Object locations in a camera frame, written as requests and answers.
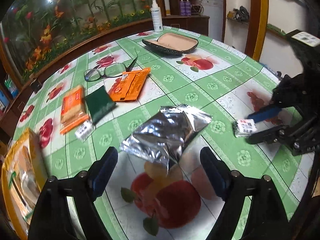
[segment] table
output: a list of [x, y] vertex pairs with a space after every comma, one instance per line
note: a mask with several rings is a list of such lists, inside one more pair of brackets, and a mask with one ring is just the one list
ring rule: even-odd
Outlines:
[[[165, 218], [168, 212], [173, 212], [166, 209], [166, 204], [153, 206], [152, 208], [157, 208], [155, 210], [160, 223], [170, 229], [160, 228], [156, 237], [149, 235], [143, 228], [143, 220], [148, 215], [134, 203], [126, 203], [120, 194], [121, 187], [130, 188], [134, 181], [138, 184], [141, 182], [140, 175], [144, 172], [145, 161], [120, 152], [118, 164], [104, 195], [95, 201], [99, 215], [112, 238], [206, 239], [224, 202], [217, 196], [207, 196], [208, 190], [201, 188], [201, 184], [205, 185], [205, 177], [200, 166], [199, 152], [204, 146], [211, 147], [215, 155], [230, 169], [239, 170], [244, 176], [260, 178], [263, 174], [270, 175], [290, 219], [303, 196], [314, 155], [294, 157], [279, 143], [249, 145], [243, 138], [235, 138], [231, 129], [231, 123], [235, 119], [243, 119], [255, 107], [269, 102], [272, 89], [279, 80], [258, 62], [219, 41], [171, 27], [164, 27], [164, 32], [198, 39], [198, 47], [191, 54], [182, 57], [152, 53], [141, 41], [144, 38], [156, 40], [162, 33], [148, 31], [89, 51], [57, 71], [37, 94], [32, 94], [25, 110], [31, 105], [34, 109], [29, 116], [22, 114], [13, 139], [17, 140], [28, 126], [39, 133], [39, 129], [51, 119], [53, 132], [50, 140], [44, 142], [43, 149], [48, 174], [55, 175], [58, 179], [73, 177], [79, 171], [87, 170], [95, 160], [99, 160], [109, 146], [119, 148], [120, 142], [157, 113], [160, 106], [185, 103], [198, 107], [213, 117], [211, 124], [193, 142], [180, 163], [183, 179], [188, 181], [185, 184], [189, 188], [181, 186], [181, 191], [187, 195], [191, 189], [197, 188], [200, 196], [196, 193], [194, 198], [201, 197], [201, 206], [196, 211], [189, 211], [195, 213], [188, 214], [194, 218], [180, 228], [176, 228], [173, 221]], [[115, 79], [85, 82], [83, 72], [94, 68], [98, 61], [107, 65], [114, 62], [129, 65], [136, 57], [135, 50], [139, 56], [135, 69], [151, 67], [151, 73], [138, 100], [117, 103], [117, 107], [97, 124], [95, 132], [84, 143], [76, 139], [75, 130], [64, 136], [60, 135], [61, 103], [65, 92], [79, 84], [84, 86], [86, 95], [103, 85], [108, 91]], [[271, 128], [281, 122], [293, 124], [300, 118], [294, 108], [289, 108], [283, 110], [278, 117], [259, 123], [258, 130]], [[81, 235], [83, 233], [72, 198], [68, 202], [75, 227]], [[250, 198], [247, 197], [235, 239], [242, 235], [249, 206]]]

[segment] cracker package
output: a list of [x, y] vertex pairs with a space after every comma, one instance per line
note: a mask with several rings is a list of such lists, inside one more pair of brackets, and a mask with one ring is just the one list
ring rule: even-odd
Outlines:
[[62, 100], [60, 134], [65, 134], [89, 119], [84, 107], [84, 88], [81, 85], [68, 91]]
[[27, 128], [9, 150], [1, 176], [7, 212], [22, 240], [28, 238], [33, 209], [47, 178], [38, 136]]
[[109, 92], [112, 100], [115, 102], [137, 100], [150, 70], [147, 67], [142, 70], [123, 72], [121, 81]]

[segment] eyeglass frame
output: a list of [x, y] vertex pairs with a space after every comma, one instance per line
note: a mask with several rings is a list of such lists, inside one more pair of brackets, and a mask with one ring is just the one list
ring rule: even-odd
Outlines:
[[[128, 67], [126, 67], [124, 63], [115, 63], [115, 64], [112, 64], [112, 65], [110, 65], [110, 66], [108, 66], [108, 67], [111, 67], [111, 66], [114, 66], [114, 65], [117, 65], [117, 64], [123, 64], [123, 65], [124, 65], [124, 68], [125, 68], [125, 71], [126, 71], [126, 72], [130, 72], [130, 71], [133, 69], [134, 65], [137, 63], [137, 60], [138, 60], [138, 56], [131, 62], [131, 64], [130, 64]], [[104, 72], [103, 72], [103, 75], [102, 75], [101, 72], [98, 70], [98, 68], [99, 68], [99, 65], [96, 66], [96, 67], [94, 67], [94, 68], [92, 68], [91, 71], [89, 71], [88, 73], [86, 73], [86, 72], [88, 71], [88, 70], [86, 70], [86, 71], [84, 72], [84, 80], [87, 81], [87, 82], [95, 82], [95, 81], [98, 81], [98, 80], [101, 80], [101, 79], [116, 78], [116, 77], [121, 77], [121, 76], [123, 75], [123, 74], [121, 73], [121, 74], [119, 74], [119, 75], [110, 77], [110, 76], [105, 75]], [[88, 79], [89, 79], [89, 75], [91, 75], [91, 74], [94, 72], [94, 70], [97, 70], [97, 71], [98, 71], [100, 77], [99, 77], [98, 79], [96, 79], [96, 80], [89, 81], [89, 80], [88, 80]]]

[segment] eyeglasses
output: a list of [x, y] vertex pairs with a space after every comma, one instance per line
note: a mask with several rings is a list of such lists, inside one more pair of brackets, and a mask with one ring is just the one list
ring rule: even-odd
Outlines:
[[105, 67], [103, 71], [98, 69], [100, 67], [100, 65], [98, 65], [95, 68], [88, 69], [84, 72], [84, 80], [87, 82], [93, 82], [103, 78], [121, 77], [124, 71], [130, 72], [132, 70], [137, 59], [138, 57], [136, 57], [128, 67], [126, 67], [124, 63], [116, 63]]

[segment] wall mural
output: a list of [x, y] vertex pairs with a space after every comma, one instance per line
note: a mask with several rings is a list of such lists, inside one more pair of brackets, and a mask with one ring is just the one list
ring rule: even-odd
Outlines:
[[2, 39], [24, 80], [78, 43], [151, 17], [152, 0], [15, 0]]

